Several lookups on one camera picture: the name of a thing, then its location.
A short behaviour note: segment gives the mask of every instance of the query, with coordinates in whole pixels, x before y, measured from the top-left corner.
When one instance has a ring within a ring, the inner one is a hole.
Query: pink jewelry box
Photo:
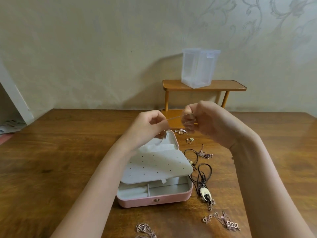
[[[165,139],[150,140],[129,160],[118,188],[118,202],[130,208],[188,200],[192,172],[175,133],[168,130]]]

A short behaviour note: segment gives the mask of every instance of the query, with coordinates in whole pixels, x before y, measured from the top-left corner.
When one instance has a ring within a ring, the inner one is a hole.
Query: transparent box
[[[181,82],[191,88],[201,88],[211,84],[220,50],[185,48]]]

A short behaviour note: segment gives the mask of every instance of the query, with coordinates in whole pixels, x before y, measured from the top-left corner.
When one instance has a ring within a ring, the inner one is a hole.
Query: perforated panel
[[[135,184],[187,176],[192,172],[192,166],[180,150],[140,153],[130,159],[121,181]]]

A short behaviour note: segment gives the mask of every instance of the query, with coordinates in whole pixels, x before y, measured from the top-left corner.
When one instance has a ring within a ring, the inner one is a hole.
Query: black cord
[[[195,186],[197,195],[198,195],[198,196],[201,196],[201,195],[200,195],[200,189],[203,188],[203,187],[207,188],[206,183],[207,183],[207,181],[208,181],[208,180],[210,179],[210,177],[211,177],[212,167],[211,167],[209,164],[201,163],[200,165],[198,165],[198,168],[196,168],[196,164],[197,164],[197,162],[198,162],[199,155],[198,155],[198,153],[197,153],[195,150],[193,150],[193,149],[191,149],[191,148],[188,148],[187,150],[185,150],[185,151],[184,151],[184,155],[185,155],[185,152],[188,151],[188,150],[194,151],[195,154],[196,154],[196,156],[197,156],[197,160],[196,160],[195,164],[193,164],[193,166],[195,167],[195,169],[198,170],[197,181],[193,179],[192,174],[189,175],[189,178],[191,179],[192,183],[193,183],[194,186]],[[209,174],[208,177],[206,177],[206,175],[205,175],[204,172],[200,171],[200,167],[203,166],[203,165],[207,165],[207,166],[210,168],[210,174]]]

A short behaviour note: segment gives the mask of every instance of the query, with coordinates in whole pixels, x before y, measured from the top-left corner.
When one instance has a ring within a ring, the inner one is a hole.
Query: small wooden stand
[[[182,114],[181,109],[168,109],[168,100],[170,91],[191,91],[191,92],[201,92],[201,91],[225,91],[224,99],[222,101],[221,107],[225,107],[229,92],[230,91],[246,91],[247,88],[242,84],[234,80],[212,80],[211,84],[202,88],[191,88],[187,85],[181,83],[180,80],[163,80],[163,89],[165,90],[165,110],[162,113],[167,119],[180,116]],[[172,119],[169,121],[172,129],[183,128],[180,118]]]

